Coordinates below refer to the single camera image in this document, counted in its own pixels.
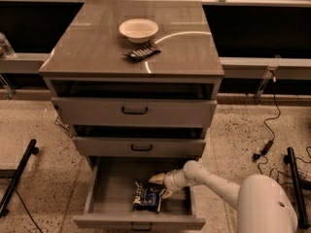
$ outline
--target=drawer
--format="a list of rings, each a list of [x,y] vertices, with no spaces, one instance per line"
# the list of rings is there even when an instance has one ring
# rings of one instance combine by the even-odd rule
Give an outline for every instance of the drawer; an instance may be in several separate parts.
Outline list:
[[[70,125],[209,127],[217,102],[53,98],[61,120]]]
[[[200,157],[205,148],[203,139],[136,139],[74,137],[78,152],[85,156],[124,157]]]
[[[159,213],[132,209],[135,182],[181,168],[185,159],[97,158],[84,213],[74,216],[80,227],[133,230],[200,230],[205,218],[196,217],[192,188],[163,201]]]

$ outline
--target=speckled floor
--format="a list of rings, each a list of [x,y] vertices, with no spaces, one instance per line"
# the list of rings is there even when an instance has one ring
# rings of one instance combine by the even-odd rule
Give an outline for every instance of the speckled floor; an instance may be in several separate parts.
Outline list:
[[[17,94],[13,100],[6,101],[4,91],[1,92],[0,169],[16,168],[29,141],[37,140],[40,152],[30,157],[17,190],[43,232],[127,232],[81,229],[73,222],[72,216],[81,215],[84,210],[92,175],[90,168],[76,152],[67,133],[54,124],[56,112],[50,101],[41,95],[34,101],[27,94]],[[310,160],[306,148],[311,146],[311,107],[297,105],[299,99],[301,101],[293,97],[290,106],[280,105],[281,116],[268,122],[276,137],[267,156],[268,163],[261,165],[266,175],[273,167],[289,172],[289,166],[283,163],[287,147],[293,147],[297,157]],[[201,161],[215,174],[242,183],[249,175],[259,172],[252,155],[271,139],[263,122],[275,117],[277,110],[273,103],[252,105],[241,101],[234,104],[229,99],[230,103],[225,104],[224,100],[216,110],[207,136],[209,144]],[[309,165],[297,163],[311,173]],[[0,195],[6,186],[7,181],[0,180]],[[293,201],[293,187],[284,188]],[[201,232],[236,233],[236,212],[208,188],[198,186],[194,191],[197,216],[206,217]],[[304,197],[311,220],[311,192],[304,191]],[[0,232],[39,232],[15,194],[8,208],[8,215],[0,218]]]

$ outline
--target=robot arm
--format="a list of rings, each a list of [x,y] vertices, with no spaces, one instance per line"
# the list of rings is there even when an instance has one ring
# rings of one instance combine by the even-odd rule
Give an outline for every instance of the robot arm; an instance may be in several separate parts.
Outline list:
[[[151,177],[150,182],[165,185],[163,198],[186,186],[206,185],[237,211],[239,233],[294,233],[297,229],[297,216],[285,191],[267,176],[252,175],[240,186],[191,160],[183,169]]]

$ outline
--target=package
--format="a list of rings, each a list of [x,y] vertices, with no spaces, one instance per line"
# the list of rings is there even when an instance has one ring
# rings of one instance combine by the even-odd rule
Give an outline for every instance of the package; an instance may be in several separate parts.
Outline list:
[[[140,182],[136,182],[136,186],[133,209],[160,212],[165,187],[163,185],[142,184]]]

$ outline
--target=cabinet top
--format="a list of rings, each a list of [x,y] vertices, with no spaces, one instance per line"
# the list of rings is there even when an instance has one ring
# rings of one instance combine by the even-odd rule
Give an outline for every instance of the cabinet top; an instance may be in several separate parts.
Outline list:
[[[126,20],[158,25],[152,40],[161,53],[141,62],[125,56],[139,47],[119,32]],[[85,1],[49,60],[44,77],[222,77],[224,70],[202,5],[180,1]]]

